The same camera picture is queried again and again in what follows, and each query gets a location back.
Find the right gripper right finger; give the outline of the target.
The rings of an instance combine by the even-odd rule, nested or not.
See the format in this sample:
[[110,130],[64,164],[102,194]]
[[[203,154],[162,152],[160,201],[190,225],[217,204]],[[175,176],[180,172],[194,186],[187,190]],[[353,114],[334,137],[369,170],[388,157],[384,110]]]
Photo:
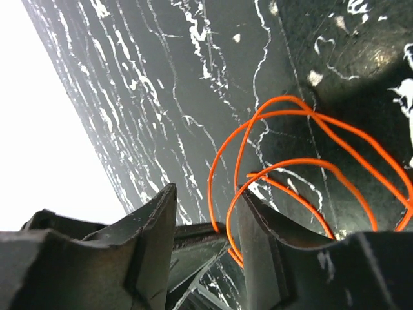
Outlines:
[[335,241],[263,203],[237,202],[249,309],[411,309],[412,234],[357,232]]

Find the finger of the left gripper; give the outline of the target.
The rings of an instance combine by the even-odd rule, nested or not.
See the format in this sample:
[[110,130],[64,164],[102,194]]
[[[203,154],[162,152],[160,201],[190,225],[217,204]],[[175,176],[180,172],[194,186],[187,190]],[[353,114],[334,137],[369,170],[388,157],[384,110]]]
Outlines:
[[228,250],[226,235],[209,224],[179,226],[175,229],[166,308],[179,309],[202,276]]

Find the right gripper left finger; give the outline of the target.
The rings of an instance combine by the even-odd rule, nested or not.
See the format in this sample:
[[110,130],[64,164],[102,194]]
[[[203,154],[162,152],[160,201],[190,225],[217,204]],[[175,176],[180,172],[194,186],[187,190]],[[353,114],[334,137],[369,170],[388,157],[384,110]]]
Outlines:
[[2,309],[164,309],[176,225],[171,183],[118,222],[71,239],[1,233]]

